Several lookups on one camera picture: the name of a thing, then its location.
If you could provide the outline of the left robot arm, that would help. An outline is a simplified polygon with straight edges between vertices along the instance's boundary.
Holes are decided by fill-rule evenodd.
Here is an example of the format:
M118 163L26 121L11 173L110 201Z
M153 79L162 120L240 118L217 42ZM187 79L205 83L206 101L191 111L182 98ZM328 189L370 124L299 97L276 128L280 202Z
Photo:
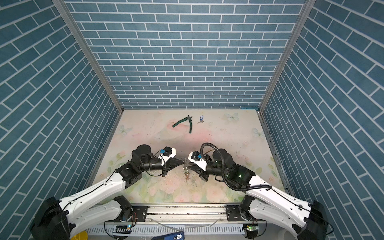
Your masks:
M69 240L95 225L118 220L135 223L137 215L124 196L116 196L143 177L146 171L168 171L184 164L176 149L165 147L156 157L148 145L132 151L132 158L100 182L68 197L46 199L38 209L30 232L35 240Z

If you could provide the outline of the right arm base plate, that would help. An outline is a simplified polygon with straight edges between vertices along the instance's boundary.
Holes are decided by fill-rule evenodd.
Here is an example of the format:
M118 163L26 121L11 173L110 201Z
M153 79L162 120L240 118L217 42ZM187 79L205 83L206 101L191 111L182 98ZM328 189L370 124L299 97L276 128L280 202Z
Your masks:
M252 219L249 212L240 205L226 205L225 209L228 222L250 221Z

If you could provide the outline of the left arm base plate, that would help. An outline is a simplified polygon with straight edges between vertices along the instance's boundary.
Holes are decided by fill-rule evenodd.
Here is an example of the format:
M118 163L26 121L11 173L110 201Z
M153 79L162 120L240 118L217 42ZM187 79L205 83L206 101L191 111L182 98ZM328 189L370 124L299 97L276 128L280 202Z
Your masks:
M146 220L148 213L148 206L132 206L128 210L128 222L131 223L143 223Z

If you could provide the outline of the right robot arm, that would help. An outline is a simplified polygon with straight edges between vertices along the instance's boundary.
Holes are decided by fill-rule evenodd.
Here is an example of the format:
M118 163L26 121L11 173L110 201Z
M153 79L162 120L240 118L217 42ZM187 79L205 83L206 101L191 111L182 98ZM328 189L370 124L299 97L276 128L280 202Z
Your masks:
M199 151L189 154L188 160L188 169L205 182L210 175L220 176L231 190L245 193L239 211L246 221L265 220L298 240L324 240L328 230L334 229L321 203L309 203L273 187L254 171L235 163L225 149L204 143Z

